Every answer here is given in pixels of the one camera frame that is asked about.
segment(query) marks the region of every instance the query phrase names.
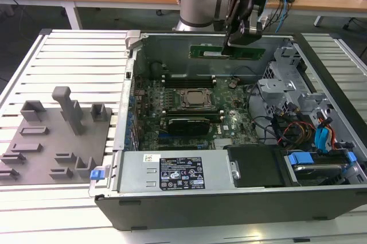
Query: floor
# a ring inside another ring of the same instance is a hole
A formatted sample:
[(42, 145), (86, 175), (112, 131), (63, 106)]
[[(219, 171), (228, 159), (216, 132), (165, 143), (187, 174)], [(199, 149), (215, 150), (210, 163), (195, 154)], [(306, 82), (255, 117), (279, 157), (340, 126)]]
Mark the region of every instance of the floor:
[[(70, 28), (67, 17), (61, 15), (60, 7), (27, 6), (25, 11), (23, 9), (23, 6), (14, 6), (13, 17), (0, 16), (0, 92), (42, 28)], [(171, 30), (179, 19), (177, 11), (163, 11), (163, 16), (157, 16), (155, 10), (79, 8), (79, 13), (84, 29)], [(348, 18), (326, 18), (318, 28), (313, 26), (315, 18), (290, 15), (280, 32), (334, 33), (357, 55), (367, 45), (367, 20), (357, 22), (359, 26), (351, 23), (348, 30), (343, 30), (342, 26)], [(367, 63), (367, 52), (362, 59)]]

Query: blue latch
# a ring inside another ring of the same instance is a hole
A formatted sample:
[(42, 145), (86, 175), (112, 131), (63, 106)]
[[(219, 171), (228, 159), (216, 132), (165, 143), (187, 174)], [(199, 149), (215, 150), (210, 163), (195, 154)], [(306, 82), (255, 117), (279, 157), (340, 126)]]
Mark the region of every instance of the blue latch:
[(329, 137), (329, 131), (325, 127), (319, 127), (316, 129), (315, 133), (315, 146), (322, 151), (322, 153), (326, 154), (326, 142)]
[(104, 180), (104, 171), (100, 169), (94, 169), (91, 171), (91, 180)]
[(304, 165), (314, 163), (310, 152), (293, 152), (292, 154), (288, 155), (288, 159), (291, 165)]
[(348, 152), (347, 156), (348, 156), (348, 159), (349, 159), (350, 163), (353, 163), (353, 162), (357, 161), (357, 157), (356, 157), (356, 155), (354, 155), (353, 152)]

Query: green circuit board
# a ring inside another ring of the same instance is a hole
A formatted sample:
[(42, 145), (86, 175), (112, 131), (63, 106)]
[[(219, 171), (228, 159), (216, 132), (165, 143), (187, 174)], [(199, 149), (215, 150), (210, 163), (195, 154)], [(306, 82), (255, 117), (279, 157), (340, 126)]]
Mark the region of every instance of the green circuit board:
[(164, 88), (159, 81), (142, 83), (138, 95), (139, 150), (194, 150), (222, 149), (230, 144), (256, 144), (258, 138), (245, 109), (245, 93), (242, 86), (228, 87), (231, 79), (217, 79), (210, 94), (212, 108), (222, 110), (221, 122), (210, 123), (207, 135), (174, 136), (165, 126), (167, 118), (162, 112), (168, 107), (181, 107), (180, 94), (185, 89)]

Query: motherboard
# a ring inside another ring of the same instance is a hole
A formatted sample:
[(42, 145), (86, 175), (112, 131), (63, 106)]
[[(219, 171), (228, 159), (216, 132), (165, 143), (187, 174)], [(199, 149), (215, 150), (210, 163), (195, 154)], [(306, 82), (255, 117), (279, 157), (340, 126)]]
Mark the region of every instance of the motherboard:
[(180, 82), (137, 77), (139, 150), (223, 149), (258, 143), (245, 107), (245, 91), (231, 78)]

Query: power supply label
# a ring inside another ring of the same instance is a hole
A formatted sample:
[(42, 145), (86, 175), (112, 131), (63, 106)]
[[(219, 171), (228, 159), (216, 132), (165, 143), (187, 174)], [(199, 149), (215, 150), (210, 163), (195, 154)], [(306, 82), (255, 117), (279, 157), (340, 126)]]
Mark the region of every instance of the power supply label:
[(159, 159), (159, 187), (163, 191), (204, 189), (201, 157)]

